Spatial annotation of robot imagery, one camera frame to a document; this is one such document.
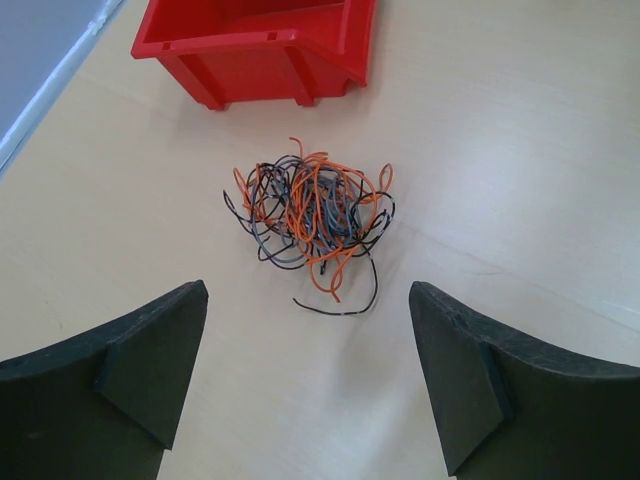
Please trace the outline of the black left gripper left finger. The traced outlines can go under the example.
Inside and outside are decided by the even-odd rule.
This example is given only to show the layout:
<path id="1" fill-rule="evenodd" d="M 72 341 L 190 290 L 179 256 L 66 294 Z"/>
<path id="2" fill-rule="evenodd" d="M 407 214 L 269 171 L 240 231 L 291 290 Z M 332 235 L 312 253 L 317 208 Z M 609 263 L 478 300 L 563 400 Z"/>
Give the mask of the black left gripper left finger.
<path id="1" fill-rule="evenodd" d="M 1 364 L 4 479 L 154 479 L 172 449 L 208 291 L 137 310 Z"/>

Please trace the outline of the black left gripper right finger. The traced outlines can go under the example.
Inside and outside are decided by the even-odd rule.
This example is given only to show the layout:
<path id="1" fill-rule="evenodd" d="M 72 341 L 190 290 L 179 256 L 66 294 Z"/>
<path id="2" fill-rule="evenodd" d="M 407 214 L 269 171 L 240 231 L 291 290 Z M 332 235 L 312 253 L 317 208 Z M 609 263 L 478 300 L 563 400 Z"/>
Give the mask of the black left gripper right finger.
<path id="1" fill-rule="evenodd" d="M 426 282 L 409 307 L 450 477 L 638 477 L 636 367 L 539 340 Z"/>

